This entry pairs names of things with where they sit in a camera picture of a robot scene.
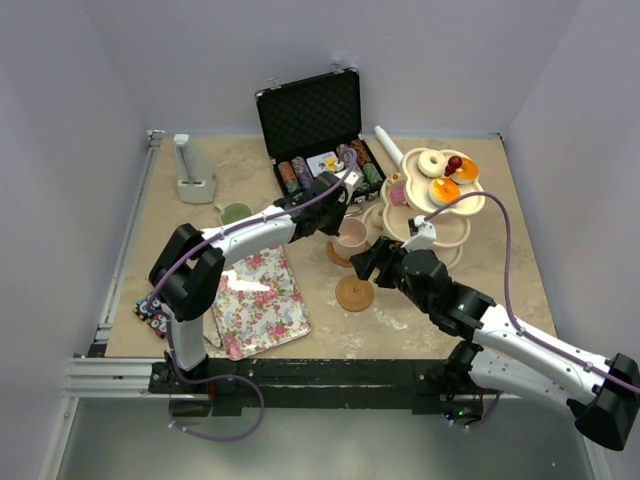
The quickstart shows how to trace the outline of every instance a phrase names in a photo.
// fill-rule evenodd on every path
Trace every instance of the donut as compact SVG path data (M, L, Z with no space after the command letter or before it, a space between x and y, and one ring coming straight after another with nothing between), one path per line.
M427 148L418 157L418 168L427 177L438 178L444 175L447 159L439 150Z
M451 180L458 185L468 185L478 178L478 166L469 158L462 157L462 166L451 175Z
M438 207L454 201L460 196L460 189L448 178L436 178L429 185L429 198Z

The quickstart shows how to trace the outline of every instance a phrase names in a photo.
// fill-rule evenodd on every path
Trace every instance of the pink cup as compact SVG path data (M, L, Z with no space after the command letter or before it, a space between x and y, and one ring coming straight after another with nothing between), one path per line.
M340 258L350 259L367 248L367 226L361 220L347 217L340 225L340 236L331 237L333 250Z

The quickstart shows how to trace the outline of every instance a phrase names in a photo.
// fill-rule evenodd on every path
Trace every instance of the poker chip set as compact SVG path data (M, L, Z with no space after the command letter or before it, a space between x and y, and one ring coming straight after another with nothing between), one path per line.
M351 162L363 176L352 201L380 194L385 175L362 139L360 75L355 68L275 85L255 97L283 194L302 192L322 172L337 173ZM347 148L355 150L355 158Z

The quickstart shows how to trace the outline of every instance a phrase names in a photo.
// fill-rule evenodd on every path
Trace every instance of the white wall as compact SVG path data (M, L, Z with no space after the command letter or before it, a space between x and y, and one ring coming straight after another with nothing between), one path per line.
M259 132L253 93L342 57L364 127L504 131L579 0L83 0L145 124Z
M0 15L0 469L35 478L88 348L144 160L144 130L75 0Z
M507 136L558 333L640 360L640 3L584 0ZM640 426L617 478L638 478Z

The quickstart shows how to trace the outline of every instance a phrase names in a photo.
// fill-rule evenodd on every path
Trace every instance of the pink floral pattern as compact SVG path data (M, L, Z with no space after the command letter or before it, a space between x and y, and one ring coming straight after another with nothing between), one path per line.
M213 311L231 360L289 342L311 329L282 247L262 250L225 270Z

